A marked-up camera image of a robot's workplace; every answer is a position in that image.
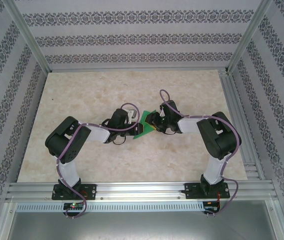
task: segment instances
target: patterned wallpaper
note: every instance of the patterned wallpaper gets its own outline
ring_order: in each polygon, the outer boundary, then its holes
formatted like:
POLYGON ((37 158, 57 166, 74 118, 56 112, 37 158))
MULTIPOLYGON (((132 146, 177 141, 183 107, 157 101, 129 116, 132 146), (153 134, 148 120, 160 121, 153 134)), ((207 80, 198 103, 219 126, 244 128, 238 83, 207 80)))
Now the patterned wallpaper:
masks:
POLYGON ((46 76, 0 1, 0 209, 17 180, 46 76))
POLYGON ((233 72, 268 179, 284 210, 284 1, 275 0, 233 72))
POLYGON ((260 0, 17 0, 53 70, 226 67, 260 0))

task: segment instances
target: purple cable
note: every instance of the purple cable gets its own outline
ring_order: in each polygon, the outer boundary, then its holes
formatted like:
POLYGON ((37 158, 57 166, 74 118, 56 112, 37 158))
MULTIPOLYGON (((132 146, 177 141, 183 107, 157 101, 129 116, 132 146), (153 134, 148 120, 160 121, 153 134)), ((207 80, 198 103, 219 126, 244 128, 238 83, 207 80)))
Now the purple cable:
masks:
POLYGON ((174 112, 177 113, 178 115, 180 115, 180 116, 182 116, 182 117, 184 117, 184 118, 189 118, 189 119, 215 119, 215 120, 218 120, 218 121, 220 121, 220 122, 226 124, 226 125, 232 130, 232 132, 233 132, 234 135, 235 135, 235 138, 236 138, 236 148, 235 148, 235 150, 232 152, 232 154, 229 155, 229 156, 225 159, 225 162, 224 162, 224 164, 223 164, 223 166, 222 166, 222 169, 221 169, 221 177, 222 177, 222 179, 224 179, 224 180, 226 180, 226 181, 232 181, 232 182, 234 182, 234 183, 236 184, 236 189, 235 189, 235 192, 234 192, 233 196, 232 196, 231 199, 227 202, 227 204, 226 204, 219 212, 212 214, 213 216, 218 215, 218 214, 222 213, 222 212, 229 206, 229 204, 233 201, 233 199, 235 198, 235 196, 236 196, 236 194, 237 194, 237 192, 238 192, 238 188, 239 188, 238 182, 237 182, 236 180, 230 179, 230 178, 226 178, 226 177, 223 176, 224 170, 225 170, 225 168, 226 168, 226 165, 227 165, 229 159, 230 159, 232 156, 235 155, 235 153, 238 151, 238 149, 239 149, 239 147, 240 147, 240 139, 239 139, 238 133, 237 133, 237 131, 235 130, 235 128, 234 128, 230 123, 228 123, 227 121, 225 121, 224 119, 221 119, 221 118, 219 118, 219 117, 216 117, 216 116, 209 116, 209 115, 203 115, 203 116, 189 116, 189 115, 184 115, 184 114, 180 113, 179 111, 175 110, 174 108, 172 108, 172 107, 167 103, 167 101, 164 99, 164 97, 163 97, 163 95, 162 95, 162 92, 165 92, 165 93, 167 94, 168 100, 171 99, 169 93, 168 93, 166 90, 161 89, 161 90, 160 90, 161 99, 163 100, 163 102, 164 102, 172 111, 174 111, 174 112))
POLYGON ((81 199, 83 199, 83 202, 84 202, 84 210, 82 212, 80 212, 78 215, 76 216, 69 216, 67 215, 67 212, 68 212, 68 209, 65 211, 65 215, 66 215, 66 218, 72 218, 72 219, 75 219, 75 218, 78 218, 80 216, 82 216, 85 212, 86 212, 86 209, 87 209, 87 202, 86 202, 86 199, 85 197, 83 197, 83 195, 81 195, 80 193, 78 193, 76 190, 74 190, 69 184, 67 184, 67 182, 64 180, 62 174, 61 174, 61 171, 60 171, 60 168, 59 168, 59 163, 60 163, 60 160, 61 158, 65 155, 66 151, 68 150, 68 148, 71 146, 72 142, 74 141, 74 138, 75 136, 77 135, 77 133, 79 132, 79 130, 83 127, 83 126, 93 126, 93 127, 98 127, 98 128, 102 128, 102 129, 106 129, 106 130, 109 130, 109 131, 117 131, 117 132, 124 132, 124 131, 127 131, 127 130, 130 130, 132 128, 134 128, 139 120, 140 120, 140 111, 139 109, 137 108, 136 105, 130 103, 130 102, 127 102, 127 103, 124 103, 121 108, 123 108, 124 106, 126 105, 131 105, 133 107, 135 107, 136 111, 137 111, 137 120, 135 122, 135 124, 133 124, 132 126, 130 127, 127 127, 127 128, 124 128, 124 129, 116 129, 116 128, 109 128, 109 127, 105 127, 105 126, 101 126, 101 125, 98 125, 98 124, 93 124, 93 123, 82 123, 80 126, 78 126, 78 128, 75 130, 73 136, 71 137, 70 141, 68 142, 68 144, 66 145, 66 147, 64 148, 64 150, 62 151, 62 153, 60 154, 60 156, 56 159, 56 170, 57 170, 57 174, 58 176, 60 177, 60 180, 61 182, 67 186, 72 192, 74 192, 76 195, 78 195, 81 199))

